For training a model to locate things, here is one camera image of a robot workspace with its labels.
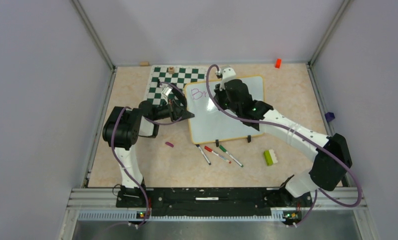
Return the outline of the yellow framed whiteboard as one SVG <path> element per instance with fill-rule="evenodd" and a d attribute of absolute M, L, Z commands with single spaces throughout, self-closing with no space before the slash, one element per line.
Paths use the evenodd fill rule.
<path fill-rule="evenodd" d="M 194 144 L 262 135 L 256 129 L 246 126 L 219 111 L 208 97 L 204 81 L 187 84 L 184 93 L 187 100 L 187 110 L 195 115 L 188 120 L 191 140 Z"/>

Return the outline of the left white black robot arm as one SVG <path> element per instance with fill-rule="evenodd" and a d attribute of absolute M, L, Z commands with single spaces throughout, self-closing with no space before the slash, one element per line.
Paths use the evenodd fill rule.
<path fill-rule="evenodd" d="M 147 193 L 140 172 L 135 144 L 139 138 L 155 138 L 159 127 L 165 125 L 157 120 L 170 119 L 174 124 L 191 119 L 195 114 L 174 100 L 155 106 L 142 101 L 138 108 L 116 106 L 106 120 L 102 138 L 111 147 L 122 174 L 119 198 L 128 198 L 136 207 L 147 201 Z"/>

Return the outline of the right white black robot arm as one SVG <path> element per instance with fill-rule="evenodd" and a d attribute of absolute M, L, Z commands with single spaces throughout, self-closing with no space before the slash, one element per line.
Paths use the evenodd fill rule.
<path fill-rule="evenodd" d="M 293 206 L 300 196 L 317 189 L 333 191 L 344 178 L 352 160 L 341 134 L 328 136 L 288 119 L 264 101 L 253 99 L 240 79 L 216 84 L 213 102 L 229 117 L 260 132 L 278 137 L 303 153 L 312 163 L 309 170 L 290 177 L 282 185 L 280 200 Z"/>

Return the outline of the blue whiteboard marker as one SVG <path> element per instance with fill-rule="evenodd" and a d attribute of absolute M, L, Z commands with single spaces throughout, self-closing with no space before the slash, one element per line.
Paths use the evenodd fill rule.
<path fill-rule="evenodd" d="M 207 162 L 208 165 L 211 165 L 210 160 L 208 159 L 208 157 L 206 156 L 206 154 L 204 153 L 203 149 L 200 147 L 199 144 L 196 144 L 196 147 L 199 149 L 201 155 L 204 157 L 205 161 Z"/>

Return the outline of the red whiteboard marker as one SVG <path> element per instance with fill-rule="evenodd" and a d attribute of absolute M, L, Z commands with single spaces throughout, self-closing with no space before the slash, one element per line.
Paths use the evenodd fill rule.
<path fill-rule="evenodd" d="M 204 148 L 205 148 L 205 150 L 207 150 L 207 151 L 210 152 L 210 153 L 213 153 L 214 155 L 216 155 L 217 157 L 221 158 L 221 159 L 224 160 L 225 162 L 227 162 L 227 163 L 229 163 L 229 164 L 231 163 L 230 160 L 228 160 L 227 158 L 225 158 L 225 157 L 222 156 L 221 154 L 215 152 L 215 151 L 214 151 L 213 149 L 211 149 L 210 147 L 205 146 Z"/>

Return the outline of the green whiteboard marker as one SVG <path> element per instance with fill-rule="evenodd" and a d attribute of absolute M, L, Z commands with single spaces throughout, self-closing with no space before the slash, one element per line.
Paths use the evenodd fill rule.
<path fill-rule="evenodd" d="M 227 151 L 222 145 L 219 145 L 219 149 L 221 149 L 224 153 L 226 153 L 237 165 L 239 165 L 240 167 L 244 167 L 244 165 L 239 162 L 239 160 L 237 160 L 229 151 Z"/>

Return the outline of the green white chessboard mat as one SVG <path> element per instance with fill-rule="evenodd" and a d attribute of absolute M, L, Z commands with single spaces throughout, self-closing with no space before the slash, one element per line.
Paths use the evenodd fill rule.
<path fill-rule="evenodd" d="M 169 74 L 168 68 L 174 67 L 175 73 Z M 159 106 L 165 103 L 161 96 L 162 90 L 171 83 L 180 90 L 187 84 L 203 82 L 205 80 L 207 68 L 199 65 L 153 65 L 150 69 L 148 84 L 144 94 L 144 100 Z M 157 86 L 157 79 L 160 79 L 161 86 Z"/>

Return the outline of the wooden chess cube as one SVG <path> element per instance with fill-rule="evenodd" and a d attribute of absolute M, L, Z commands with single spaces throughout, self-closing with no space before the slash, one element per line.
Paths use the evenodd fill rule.
<path fill-rule="evenodd" d="M 175 73 L 175 68 L 173 66 L 170 66 L 168 68 L 168 73 L 171 74 L 171 75 L 174 74 Z"/>

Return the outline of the orange red block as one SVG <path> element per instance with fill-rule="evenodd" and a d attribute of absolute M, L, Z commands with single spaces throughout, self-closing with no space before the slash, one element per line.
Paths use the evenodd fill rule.
<path fill-rule="evenodd" d="M 279 69 L 281 67 L 281 64 L 282 64 L 282 59 L 278 58 L 275 63 L 275 68 Z"/>

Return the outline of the green white toy brick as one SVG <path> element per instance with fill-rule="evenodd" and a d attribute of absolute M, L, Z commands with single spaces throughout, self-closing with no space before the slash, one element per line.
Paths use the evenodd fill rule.
<path fill-rule="evenodd" d="M 263 152 L 264 160 L 267 166 L 272 166 L 278 162 L 277 156 L 273 149 L 268 149 Z"/>

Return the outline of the purple block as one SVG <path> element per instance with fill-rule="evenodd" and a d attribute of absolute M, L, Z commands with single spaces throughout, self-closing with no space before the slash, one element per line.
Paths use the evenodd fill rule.
<path fill-rule="evenodd" d="M 332 122 L 336 118 L 335 114 L 333 112 L 327 112 L 324 114 L 324 116 L 325 116 L 327 123 Z"/>

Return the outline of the wooden block on wall edge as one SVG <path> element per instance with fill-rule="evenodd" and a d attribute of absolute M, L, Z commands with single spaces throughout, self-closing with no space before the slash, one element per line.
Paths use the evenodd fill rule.
<path fill-rule="evenodd" d="M 150 66 L 150 63 L 148 61 L 142 61 L 142 62 L 139 63 L 139 65 L 141 67 L 148 67 L 148 66 Z"/>

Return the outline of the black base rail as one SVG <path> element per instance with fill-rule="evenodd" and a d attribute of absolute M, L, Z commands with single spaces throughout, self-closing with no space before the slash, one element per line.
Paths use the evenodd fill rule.
<path fill-rule="evenodd" d="M 278 189 L 265 187 L 155 187 L 146 195 L 121 187 L 116 207 L 149 207 L 153 217 L 252 217 L 269 216 L 286 203 Z"/>

